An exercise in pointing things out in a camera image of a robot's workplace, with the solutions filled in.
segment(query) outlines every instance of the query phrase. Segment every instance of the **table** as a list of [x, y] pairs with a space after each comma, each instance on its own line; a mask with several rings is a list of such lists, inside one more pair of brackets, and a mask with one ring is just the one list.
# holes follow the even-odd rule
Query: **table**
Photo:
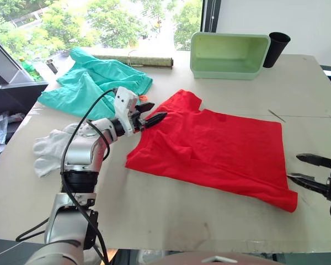
[[[252, 81], [193, 79], [189, 53], [173, 58], [172, 70], [140, 69], [154, 80], [150, 101], [158, 105], [182, 88], [202, 98], [202, 108], [281, 122], [287, 172], [326, 181], [329, 169], [295, 158], [302, 152], [331, 157], [331, 83], [313, 57], [282, 55]], [[13, 240], [49, 216], [59, 172], [38, 178], [31, 149], [35, 138], [76, 121], [36, 103], [0, 156], [0, 239]], [[126, 155], [139, 139], [140, 134], [119, 138], [100, 171], [95, 209], [108, 247], [331, 252], [330, 202], [322, 195], [289, 180], [299, 198], [297, 210], [287, 213], [254, 198], [126, 169]]]

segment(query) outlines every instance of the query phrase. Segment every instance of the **light green plastic bin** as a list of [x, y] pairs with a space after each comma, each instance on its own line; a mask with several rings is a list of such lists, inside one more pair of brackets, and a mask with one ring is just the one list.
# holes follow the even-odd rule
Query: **light green plastic bin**
[[252, 80], [261, 71], [267, 35], [194, 33], [190, 68], [195, 78]]

